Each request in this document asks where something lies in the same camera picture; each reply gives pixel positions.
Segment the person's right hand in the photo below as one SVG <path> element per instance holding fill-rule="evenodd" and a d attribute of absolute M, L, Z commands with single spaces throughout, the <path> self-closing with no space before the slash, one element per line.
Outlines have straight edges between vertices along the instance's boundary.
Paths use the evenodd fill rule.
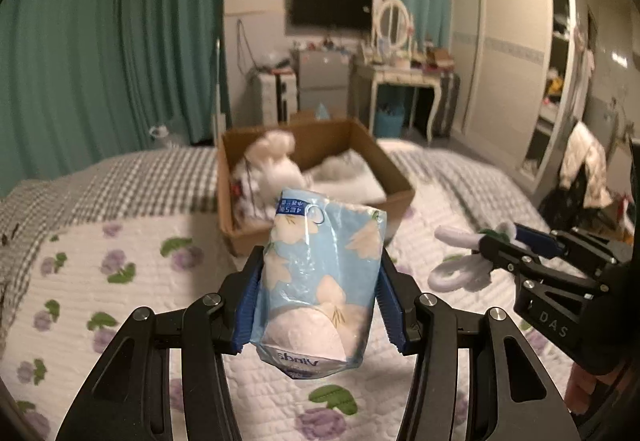
<path fill-rule="evenodd" d="M 575 415 L 585 415 L 596 392 L 597 385 L 602 383 L 606 389 L 612 388 L 623 368 L 624 363 L 620 363 L 614 371 L 606 375 L 594 376 L 574 363 L 570 370 L 570 378 L 567 382 L 564 397 L 567 408 Z"/>

